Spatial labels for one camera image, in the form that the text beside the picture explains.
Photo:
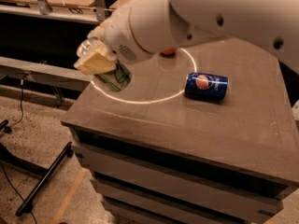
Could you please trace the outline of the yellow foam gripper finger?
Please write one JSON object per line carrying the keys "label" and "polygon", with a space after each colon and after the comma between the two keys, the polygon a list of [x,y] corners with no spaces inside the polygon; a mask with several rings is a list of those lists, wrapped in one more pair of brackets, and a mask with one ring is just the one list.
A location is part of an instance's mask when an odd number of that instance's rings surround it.
{"label": "yellow foam gripper finger", "polygon": [[100,41],[107,39],[107,27],[111,22],[111,18],[102,21],[99,25],[93,28],[87,35],[88,38],[96,38]]}
{"label": "yellow foam gripper finger", "polygon": [[84,75],[99,75],[116,68],[117,57],[110,49],[101,45],[79,58],[74,67]]}

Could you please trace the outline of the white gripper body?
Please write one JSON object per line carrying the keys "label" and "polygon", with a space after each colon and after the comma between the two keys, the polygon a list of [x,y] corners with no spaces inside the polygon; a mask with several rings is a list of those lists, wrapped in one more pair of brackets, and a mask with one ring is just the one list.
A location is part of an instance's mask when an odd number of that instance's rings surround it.
{"label": "white gripper body", "polygon": [[135,3],[119,7],[107,19],[104,43],[122,63],[138,63],[153,56],[151,15],[149,7]]}

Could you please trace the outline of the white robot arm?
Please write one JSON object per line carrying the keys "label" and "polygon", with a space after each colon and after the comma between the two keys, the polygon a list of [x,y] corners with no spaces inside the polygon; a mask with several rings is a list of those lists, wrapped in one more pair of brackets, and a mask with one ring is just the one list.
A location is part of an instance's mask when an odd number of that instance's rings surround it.
{"label": "white robot arm", "polygon": [[235,37],[299,72],[299,0],[130,0],[93,28],[123,63]]}

